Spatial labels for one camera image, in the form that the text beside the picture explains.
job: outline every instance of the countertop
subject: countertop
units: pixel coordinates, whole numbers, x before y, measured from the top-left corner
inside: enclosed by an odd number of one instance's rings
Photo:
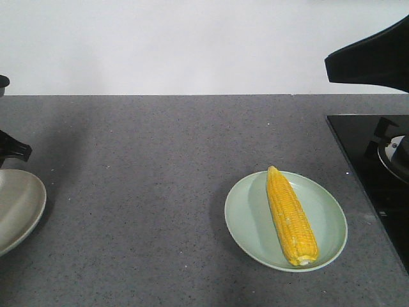
[[[0,258],[0,306],[408,306],[409,277],[328,126],[338,113],[409,114],[409,96],[0,98],[0,129],[33,148],[2,168],[48,193]],[[335,262],[276,271],[230,236],[229,190],[272,164],[341,205]]]

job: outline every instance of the black handle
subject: black handle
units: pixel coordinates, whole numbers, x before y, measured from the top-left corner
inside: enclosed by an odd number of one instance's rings
[[[0,75],[0,88],[5,88],[10,84],[10,79],[5,75]]]
[[[7,158],[18,158],[27,162],[31,152],[32,149],[29,145],[13,139],[7,133],[0,130],[0,166]]]
[[[325,59],[332,83],[387,86],[409,93],[409,15]]]

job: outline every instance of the light green plate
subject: light green plate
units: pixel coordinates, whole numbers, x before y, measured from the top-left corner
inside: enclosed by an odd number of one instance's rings
[[[348,227],[336,199],[322,186],[301,175],[282,171],[293,187],[315,234],[320,256],[302,267],[285,259],[268,204],[267,172],[251,174],[230,190],[224,215],[236,243],[258,262],[286,272],[308,272],[333,262],[344,249]]]

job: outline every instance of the corn cob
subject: corn cob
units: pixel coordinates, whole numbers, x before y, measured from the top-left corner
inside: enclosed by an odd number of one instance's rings
[[[274,166],[267,171],[267,195],[284,256],[292,265],[318,258],[318,245],[293,188]]]

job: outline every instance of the bowl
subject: bowl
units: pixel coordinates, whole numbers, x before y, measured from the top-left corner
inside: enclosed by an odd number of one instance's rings
[[[246,176],[230,190],[224,207],[228,230],[236,243],[263,265],[286,272],[308,272],[333,262],[345,247],[348,226],[337,200],[316,182],[282,171],[313,229],[320,255],[308,265],[293,266],[282,253],[266,192],[266,171]]]
[[[40,220],[47,199],[42,181],[19,169],[0,169],[0,256],[19,245]]]

